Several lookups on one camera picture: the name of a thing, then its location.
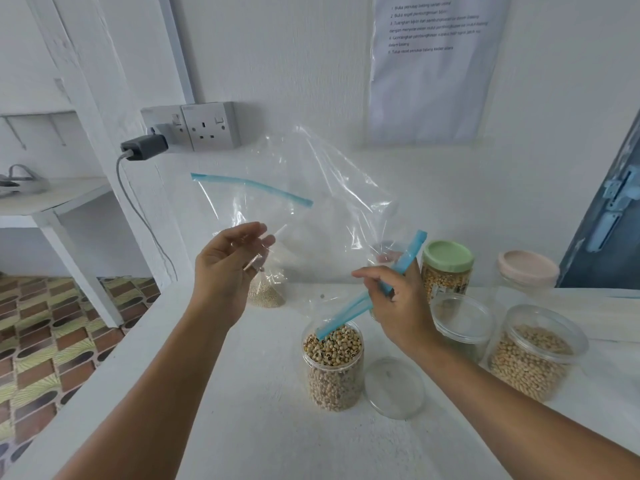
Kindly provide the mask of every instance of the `tiled floor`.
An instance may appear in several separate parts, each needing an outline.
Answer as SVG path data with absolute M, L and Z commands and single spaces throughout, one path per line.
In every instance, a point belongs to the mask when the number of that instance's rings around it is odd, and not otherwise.
M 101 278 L 125 324 L 107 328 L 71 278 L 0 276 L 0 477 L 159 296 L 151 278 Z

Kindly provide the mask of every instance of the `paper sign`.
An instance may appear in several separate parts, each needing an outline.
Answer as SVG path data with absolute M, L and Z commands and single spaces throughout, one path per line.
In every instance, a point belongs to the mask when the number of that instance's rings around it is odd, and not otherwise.
M 510 0 L 374 0 L 369 142 L 476 137 Z

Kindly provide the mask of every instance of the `electrical outlet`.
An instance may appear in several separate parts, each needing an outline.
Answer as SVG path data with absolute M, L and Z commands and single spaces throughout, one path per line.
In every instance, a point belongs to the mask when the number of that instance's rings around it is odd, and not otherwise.
M 180 106 L 147 107 L 142 118 L 148 134 L 161 134 L 169 145 L 168 153 L 191 153 L 193 145 Z
M 240 146 L 236 113 L 232 102 L 210 102 L 182 106 L 193 150 L 232 150 Z

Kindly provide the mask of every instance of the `pink lid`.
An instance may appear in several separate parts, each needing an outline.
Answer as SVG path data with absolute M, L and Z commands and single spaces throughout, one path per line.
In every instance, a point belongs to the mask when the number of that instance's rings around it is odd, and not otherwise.
M 531 251 L 507 251 L 498 254 L 498 271 L 527 286 L 553 288 L 560 268 L 551 259 Z

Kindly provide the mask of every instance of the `blue door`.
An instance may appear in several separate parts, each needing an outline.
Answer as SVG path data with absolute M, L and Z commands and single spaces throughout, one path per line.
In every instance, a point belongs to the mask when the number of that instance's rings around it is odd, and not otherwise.
M 640 290 L 640 114 L 560 265 L 562 288 Z

